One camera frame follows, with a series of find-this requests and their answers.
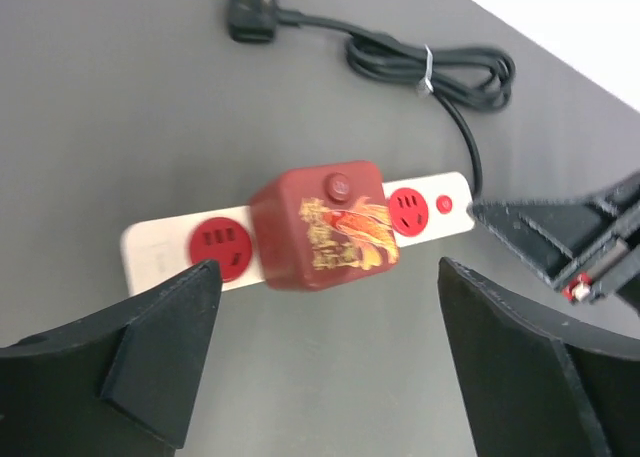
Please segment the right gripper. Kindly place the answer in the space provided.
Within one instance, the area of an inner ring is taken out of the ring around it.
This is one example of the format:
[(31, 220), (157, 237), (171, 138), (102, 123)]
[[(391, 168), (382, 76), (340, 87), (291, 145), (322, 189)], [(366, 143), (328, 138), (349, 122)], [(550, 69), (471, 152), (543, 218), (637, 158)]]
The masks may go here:
[(476, 201), (471, 215), (573, 304), (639, 309), (639, 173), (566, 201)]

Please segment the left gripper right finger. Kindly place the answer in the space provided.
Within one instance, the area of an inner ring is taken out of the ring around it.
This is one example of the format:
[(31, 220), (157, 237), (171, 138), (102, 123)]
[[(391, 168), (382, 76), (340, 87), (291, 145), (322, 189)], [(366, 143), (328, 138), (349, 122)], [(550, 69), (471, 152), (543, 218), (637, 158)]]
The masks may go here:
[(438, 294), (478, 455), (638, 455), (638, 340), (449, 258)]

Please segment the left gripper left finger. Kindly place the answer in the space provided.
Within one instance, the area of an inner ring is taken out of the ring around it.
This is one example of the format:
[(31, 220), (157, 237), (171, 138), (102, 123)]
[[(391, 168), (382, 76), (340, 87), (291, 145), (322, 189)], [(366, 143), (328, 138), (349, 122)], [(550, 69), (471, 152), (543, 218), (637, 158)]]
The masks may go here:
[(185, 445), (222, 293), (204, 261), (1, 350), (4, 456), (173, 456)]

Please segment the beige power strip red sockets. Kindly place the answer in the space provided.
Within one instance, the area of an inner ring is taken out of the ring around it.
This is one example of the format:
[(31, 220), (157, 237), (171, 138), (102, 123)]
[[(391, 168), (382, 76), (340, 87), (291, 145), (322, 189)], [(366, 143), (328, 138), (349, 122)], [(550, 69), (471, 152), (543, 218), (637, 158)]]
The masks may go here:
[[(472, 192), (459, 172), (383, 181), (399, 248), (471, 230)], [(131, 294), (145, 292), (204, 260), (220, 266), (223, 290), (266, 282), (249, 204), (139, 222), (121, 236)]]

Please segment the red patterned plug adapter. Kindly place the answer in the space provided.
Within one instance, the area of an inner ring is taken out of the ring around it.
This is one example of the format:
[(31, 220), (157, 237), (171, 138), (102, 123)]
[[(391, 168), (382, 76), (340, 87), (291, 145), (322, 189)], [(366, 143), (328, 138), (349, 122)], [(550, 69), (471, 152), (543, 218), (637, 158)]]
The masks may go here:
[(289, 170), (251, 197), (249, 211), (273, 289), (319, 291), (399, 260), (382, 173), (369, 161)]

